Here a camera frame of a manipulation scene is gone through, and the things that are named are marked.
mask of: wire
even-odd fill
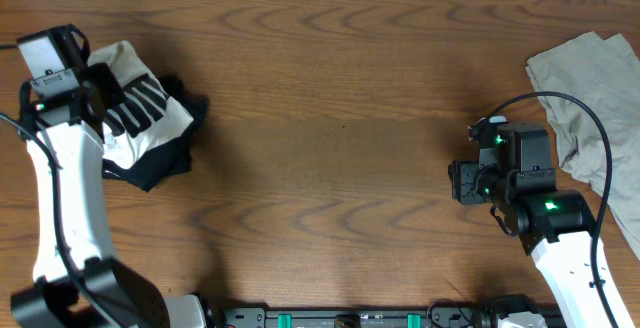
[[[600,136],[602,137],[602,143],[604,144],[604,154],[607,162],[607,171],[604,179],[604,190],[602,191],[602,201],[600,203],[600,210],[598,211],[598,218],[596,219],[596,225],[593,229],[593,232],[591,233],[591,273],[593,274],[593,285],[598,291],[600,301],[602,302],[602,307],[607,314],[607,318],[609,318],[611,327],[618,328],[618,323],[616,322],[616,318],[613,315],[613,311],[611,311],[611,306],[609,306],[607,296],[604,294],[602,280],[600,279],[600,272],[598,272],[598,240],[600,238],[602,222],[604,221],[604,214],[607,211],[607,200],[609,199],[609,191],[611,190],[611,177],[613,175],[613,159],[611,158],[611,145],[609,144],[609,137],[607,136],[607,132],[604,130],[602,122],[600,122],[600,119],[598,119],[598,116],[591,110],[591,108],[589,108],[578,98],[559,92],[534,92],[517,96],[502,103],[498,106],[498,108],[494,109],[493,112],[489,113],[489,115],[485,117],[486,121],[488,122],[491,117],[495,116],[498,112],[500,112],[508,105],[534,97],[558,97],[575,103],[591,117],[593,122],[596,124],[596,127],[598,127],[598,131],[600,132]]]
[[[462,316],[462,318],[464,318],[464,320],[467,321],[467,325],[461,328],[465,328],[465,327],[471,327],[473,325],[473,323],[471,323],[471,319],[469,319],[469,317],[467,317],[466,314],[464,314],[464,312],[462,311],[462,309],[460,309],[460,306],[452,301],[451,299],[448,298],[440,298],[440,299],[436,299],[433,303],[431,303],[431,305],[429,306],[429,308],[427,308],[427,318],[429,318],[429,320],[431,321],[432,325],[435,325],[437,328],[444,328],[442,327],[440,324],[436,323],[433,321],[433,317],[431,316],[431,310],[433,308],[435,308],[436,304],[438,303],[442,303],[442,302],[447,302],[450,303],[451,305],[453,305],[454,307],[456,307],[456,309],[458,310],[458,312],[460,312],[460,315]]]
[[[60,254],[60,259],[62,260],[62,264],[67,270],[67,274],[69,275],[69,279],[76,287],[76,289],[82,294],[91,304],[93,308],[95,308],[98,313],[100,313],[105,319],[109,321],[111,324],[115,324],[120,328],[127,328],[124,324],[119,322],[114,315],[112,315],[107,308],[103,307],[96,299],[96,297],[87,289],[87,286],[78,276],[76,272],[76,268],[71,263],[71,257],[69,255],[69,247],[64,238],[64,232],[62,227],[62,210],[60,209],[60,181],[58,177],[58,164],[56,163],[51,150],[44,144],[42,141],[33,133],[31,133],[28,129],[24,128],[20,125],[20,123],[13,120],[11,117],[6,114],[0,112],[0,118],[6,121],[7,123],[14,126],[21,133],[23,133],[27,138],[31,139],[38,148],[42,150],[44,155],[47,157],[47,161],[49,162],[49,168],[51,169],[51,186],[52,186],[52,196],[53,196],[53,226],[54,233],[56,237],[56,246],[57,251]]]

